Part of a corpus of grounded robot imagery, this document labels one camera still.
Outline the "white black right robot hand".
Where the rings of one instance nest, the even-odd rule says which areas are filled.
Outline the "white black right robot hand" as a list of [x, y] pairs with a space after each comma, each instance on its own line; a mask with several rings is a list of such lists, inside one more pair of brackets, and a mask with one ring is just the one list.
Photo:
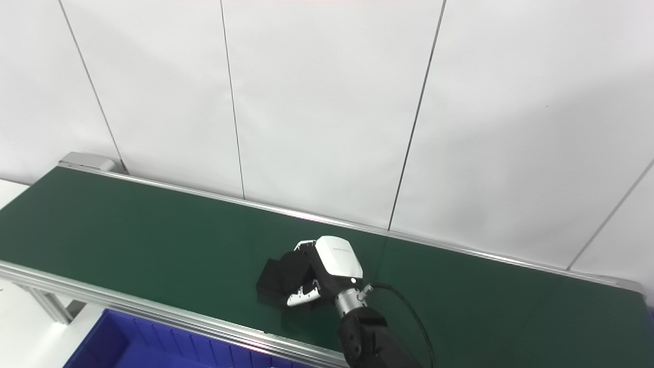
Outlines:
[[281, 285], [285, 307], [324, 299], [339, 316], [365, 307], [363, 269], [350, 242], [337, 236], [298, 242], [281, 257]]

